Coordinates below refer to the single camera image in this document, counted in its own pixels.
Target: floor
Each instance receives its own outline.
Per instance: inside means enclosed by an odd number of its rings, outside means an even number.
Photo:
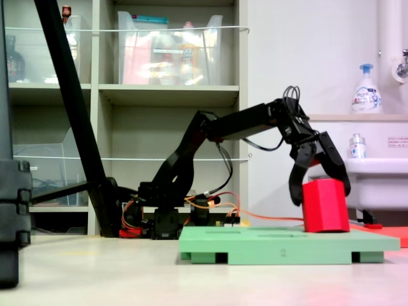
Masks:
[[[408,249],[384,264],[189,265],[177,241],[33,237],[1,306],[408,305]]]

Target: metal bar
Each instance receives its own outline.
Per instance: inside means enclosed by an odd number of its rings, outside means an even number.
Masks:
[[[62,99],[88,182],[103,182],[105,172],[56,0],[34,0]]]
[[[31,203],[43,203],[53,199],[58,199],[62,196],[69,196],[74,193],[80,193],[81,191],[88,191],[89,189],[95,188],[96,186],[98,186],[98,183],[82,182],[66,187],[55,188],[53,191],[47,193],[39,193],[33,196],[33,200]]]
[[[0,27],[0,159],[13,159],[3,0],[0,2]]]

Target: clear plastic container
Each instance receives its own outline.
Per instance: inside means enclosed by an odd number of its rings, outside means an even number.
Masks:
[[[69,129],[62,143],[13,145],[13,155],[15,159],[30,163],[34,195],[86,180],[72,129]],[[87,205],[87,202],[88,195],[84,191],[42,203],[42,205],[84,206]]]
[[[119,32],[120,84],[220,85],[220,29],[141,32],[129,13],[120,11],[118,18],[119,29],[129,29]],[[209,25],[221,21],[213,16]]]
[[[66,24],[66,35],[74,58],[76,71],[81,83],[91,81],[91,32],[80,32],[89,29],[81,16],[70,16]],[[10,80],[23,83],[58,84],[54,65],[52,64],[47,41],[43,31],[24,29],[6,29],[6,35],[14,36],[14,52],[21,55],[24,62],[24,78]]]

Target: white shelf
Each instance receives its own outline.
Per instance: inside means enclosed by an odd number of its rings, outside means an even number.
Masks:
[[[211,214],[227,214],[228,212],[231,211],[233,207],[215,207],[210,209]],[[143,212],[145,214],[153,214],[155,207],[144,207]],[[190,213],[190,208],[189,207],[177,207],[178,212],[181,214],[189,214]]]
[[[30,206],[30,212],[88,212],[88,206]]]
[[[239,86],[162,86],[101,84],[99,91],[113,105],[120,106],[233,106]]]
[[[11,105],[62,105],[59,84],[46,83],[9,83]],[[91,85],[81,84],[85,103],[91,102]]]
[[[399,121],[408,122],[408,114],[370,113],[361,115],[309,115],[310,121]]]
[[[234,0],[115,0],[118,5],[233,6]]]

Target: green foam board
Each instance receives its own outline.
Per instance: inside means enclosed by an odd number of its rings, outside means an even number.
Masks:
[[[181,260],[231,265],[318,265],[382,263],[384,251],[400,249],[397,238],[352,230],[305,233],[302,227],[199,227],[183,229]]]

